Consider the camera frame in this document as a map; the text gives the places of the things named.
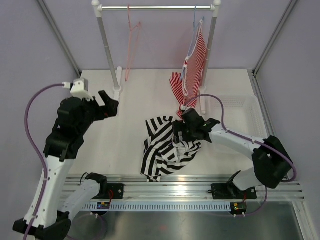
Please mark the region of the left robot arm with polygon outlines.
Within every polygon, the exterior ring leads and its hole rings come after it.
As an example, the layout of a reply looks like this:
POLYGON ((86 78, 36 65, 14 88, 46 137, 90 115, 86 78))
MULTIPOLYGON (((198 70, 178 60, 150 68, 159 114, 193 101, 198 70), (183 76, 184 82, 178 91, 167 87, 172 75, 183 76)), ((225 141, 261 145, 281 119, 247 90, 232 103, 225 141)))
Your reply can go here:
POLYGON ((96 121, 115 117, 119 102, 103 90, 98 93, 104 105, 96 99, 78 97, 64 99, 57 110, 57 119, 47 137, 43 154, 41 179, 29 211, 13 224, 13 231, 37 240, 63 240, 72 221, 82 207, 94 197, 103 199, 108 194, 107 178, 90 173, 81 186, 63 203, 60 196, 84 135, 96 121))

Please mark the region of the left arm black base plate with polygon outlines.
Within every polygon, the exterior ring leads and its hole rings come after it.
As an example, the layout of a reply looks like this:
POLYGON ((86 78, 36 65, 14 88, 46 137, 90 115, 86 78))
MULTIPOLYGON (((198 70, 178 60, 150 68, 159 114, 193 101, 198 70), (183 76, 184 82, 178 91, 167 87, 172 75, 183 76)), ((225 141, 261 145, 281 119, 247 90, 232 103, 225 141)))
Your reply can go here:
POLYGON ((122 200, 124 196, 124 184, 122 183, 109 183, 97 196, 96 200, 122 200))

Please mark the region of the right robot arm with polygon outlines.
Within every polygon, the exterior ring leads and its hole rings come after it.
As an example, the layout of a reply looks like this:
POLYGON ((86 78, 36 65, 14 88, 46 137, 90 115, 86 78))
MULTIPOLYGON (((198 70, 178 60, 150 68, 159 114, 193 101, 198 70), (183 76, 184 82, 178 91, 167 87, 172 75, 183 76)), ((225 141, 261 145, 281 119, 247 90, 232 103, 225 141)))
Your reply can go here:
POLYGON ((214 200, 255 200, 256 187, 276 189, 294 165, 281 141, 270 135, 254 138, 231 131, 214 118, 204 120, 190 108, 182 113, 182 120, 173 122, 173 142, 206 141, 228 147, 250 159, 253 167, 237 171, 226 183, 213 183, 208 192, 214 200))

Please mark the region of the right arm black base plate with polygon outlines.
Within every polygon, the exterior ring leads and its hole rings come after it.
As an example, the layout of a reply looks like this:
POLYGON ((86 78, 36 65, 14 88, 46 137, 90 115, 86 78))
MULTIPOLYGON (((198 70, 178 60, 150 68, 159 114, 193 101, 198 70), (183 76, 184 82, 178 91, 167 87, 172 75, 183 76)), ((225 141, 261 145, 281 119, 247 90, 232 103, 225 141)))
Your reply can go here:
POLYGON ((214 200, 256 200, 257 193, 254 187, 248 188, 245 191, 239 190, 232 184, 213 183, 207 191, 212 195, 214 200))

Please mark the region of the black white striped tank top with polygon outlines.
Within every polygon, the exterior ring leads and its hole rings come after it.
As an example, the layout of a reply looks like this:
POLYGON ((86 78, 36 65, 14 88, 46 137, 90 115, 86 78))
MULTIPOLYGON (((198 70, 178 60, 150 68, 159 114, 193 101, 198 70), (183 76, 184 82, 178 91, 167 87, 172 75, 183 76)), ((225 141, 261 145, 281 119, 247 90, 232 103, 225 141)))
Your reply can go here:
POLYGON ((173 116, 158 116, 145 121, 148 138, 143 142, 140 174, 147 182, 160 182, 163 176, 187 166, 202 148, 200 141, 174 143, 173 116))

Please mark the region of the pink wire hanger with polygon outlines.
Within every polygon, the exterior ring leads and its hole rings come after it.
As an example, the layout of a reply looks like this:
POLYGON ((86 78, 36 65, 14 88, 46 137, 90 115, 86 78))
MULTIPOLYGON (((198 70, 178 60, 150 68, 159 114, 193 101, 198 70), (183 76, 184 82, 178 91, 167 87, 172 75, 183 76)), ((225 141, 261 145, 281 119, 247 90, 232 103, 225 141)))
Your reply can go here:
POLYGON ((129 27, 129 36, 128 36, 128 45, 127 45, 127 60, 126 60, 126 67, 125 67, 125 76, 124 79, 127 82, 130 77, 131 69, 133 62, 135 60, 136 51, 138 48, 139 38, 140 38, 140 31, 141 31, 141 22, 137 22, 135 25, 132 24, 131 21, 131 6, 127 6, 127 20, 128 20, 128 27, 129 27))

